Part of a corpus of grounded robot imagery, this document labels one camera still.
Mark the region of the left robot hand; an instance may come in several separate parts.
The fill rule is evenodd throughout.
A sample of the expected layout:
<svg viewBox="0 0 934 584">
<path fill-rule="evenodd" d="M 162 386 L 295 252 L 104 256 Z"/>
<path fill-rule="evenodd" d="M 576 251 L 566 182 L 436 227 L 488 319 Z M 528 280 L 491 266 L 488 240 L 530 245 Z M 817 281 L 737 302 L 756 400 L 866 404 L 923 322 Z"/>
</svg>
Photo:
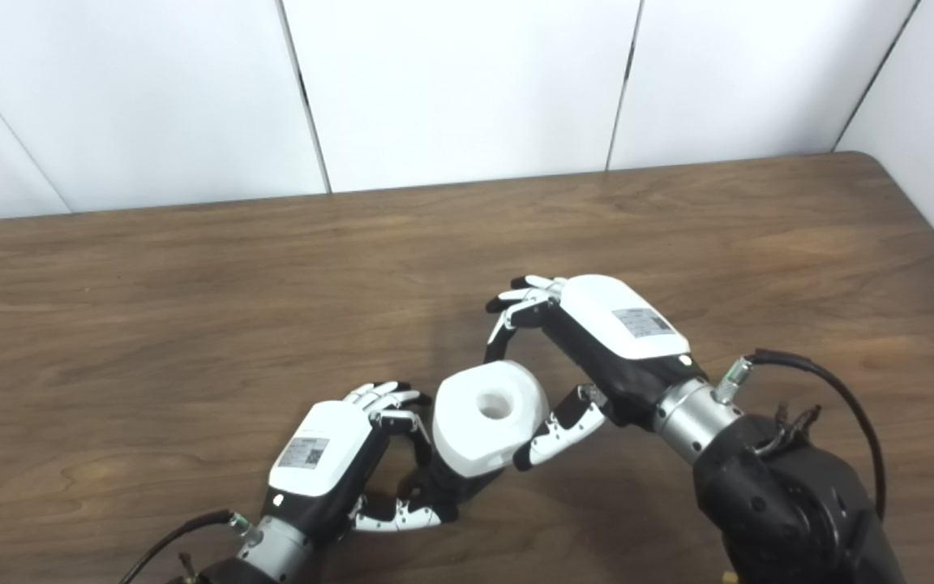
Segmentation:
<svg viewBox="0 0 934 584">
<path fill-rule="evenodd" d="M 434 501 L 413 485 L 395 496 L 368 494 L 367 484 L 393 437 L 413 447 L 418 469 L 435 447 L 420 410 L 431 397 L 408 382 L 366 382 L 340 399 L 315 403 L 271 466 L 262 506 L 264 522 L 284 522 L 314 546 L 349 532 L 421 530 L 452 524 L 456 504 Z"/>
</svg>

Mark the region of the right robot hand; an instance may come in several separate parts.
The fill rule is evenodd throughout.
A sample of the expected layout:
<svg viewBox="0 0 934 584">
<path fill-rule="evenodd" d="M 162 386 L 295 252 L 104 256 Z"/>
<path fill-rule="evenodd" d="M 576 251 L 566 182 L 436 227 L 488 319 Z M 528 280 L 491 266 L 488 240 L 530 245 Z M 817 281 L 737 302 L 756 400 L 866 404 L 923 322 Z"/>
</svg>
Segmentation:
<svg viewBox="0 0 934 584">
<path fill-rule="evenodd" d="M 516 277 L 485 309 L 497 317 L 486 363 L 505 358 L 518 330 L 541 329 L 587 376 L 516 451 L 514 466 L 521 472 L 559 455 L 605 421 L 653 432 L 670 390 L 705 379 L 686 337 L 614 277 Z"/>
</svg>

